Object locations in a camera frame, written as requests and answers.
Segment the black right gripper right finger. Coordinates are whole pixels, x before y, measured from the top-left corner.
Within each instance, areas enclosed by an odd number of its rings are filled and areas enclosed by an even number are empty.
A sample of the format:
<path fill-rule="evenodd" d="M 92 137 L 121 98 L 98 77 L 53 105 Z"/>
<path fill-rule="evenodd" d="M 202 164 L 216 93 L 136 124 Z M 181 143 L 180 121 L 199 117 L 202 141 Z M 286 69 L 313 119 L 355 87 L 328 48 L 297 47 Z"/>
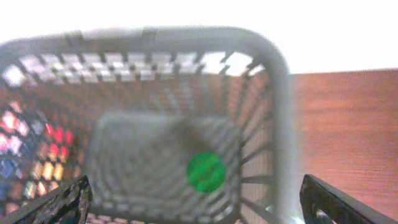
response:
<path fill-rule="evenodd" d="M 396 220 L 310 174 L 303 177 L 300 204 L 306 224 L 397 224 Z"/>

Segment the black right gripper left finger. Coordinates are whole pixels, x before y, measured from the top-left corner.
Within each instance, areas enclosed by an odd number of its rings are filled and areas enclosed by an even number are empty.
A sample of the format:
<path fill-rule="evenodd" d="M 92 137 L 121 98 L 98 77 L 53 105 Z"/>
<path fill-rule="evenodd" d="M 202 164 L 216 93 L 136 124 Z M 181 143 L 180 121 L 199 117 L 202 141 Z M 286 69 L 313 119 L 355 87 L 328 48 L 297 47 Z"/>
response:
<path fill-rule="evenodd" d="M 85 224 L 92 201 L 89 179 L 81 175 L 2 217 L 1 223 L 60 223 L 65 218 Z"/>

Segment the Kleenex tissue multipack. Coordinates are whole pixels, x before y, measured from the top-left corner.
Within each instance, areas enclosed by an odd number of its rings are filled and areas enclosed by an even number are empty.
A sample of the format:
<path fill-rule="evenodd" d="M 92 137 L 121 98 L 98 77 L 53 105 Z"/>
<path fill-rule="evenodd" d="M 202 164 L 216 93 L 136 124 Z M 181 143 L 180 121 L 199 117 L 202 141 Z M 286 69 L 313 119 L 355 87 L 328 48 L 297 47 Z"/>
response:
<path fill-rule="evenodd" d="M 27 182 L 44 123 L 17 101 L 1 110 L 1 200 L 12 198 Z"/>

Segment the green lid jar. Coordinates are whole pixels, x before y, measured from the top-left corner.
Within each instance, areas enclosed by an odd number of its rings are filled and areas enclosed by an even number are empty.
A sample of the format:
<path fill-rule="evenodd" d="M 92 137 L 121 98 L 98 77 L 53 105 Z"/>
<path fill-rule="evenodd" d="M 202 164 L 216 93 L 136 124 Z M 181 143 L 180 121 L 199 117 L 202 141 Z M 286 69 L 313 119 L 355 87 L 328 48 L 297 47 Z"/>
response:
<path fill-rule="evenodd" d="M 195 155 L 187 166 L 188 183 L 198 192 L 211 193 L 219 189 L 226 179 L 226 166 L 213 152 Z"/>

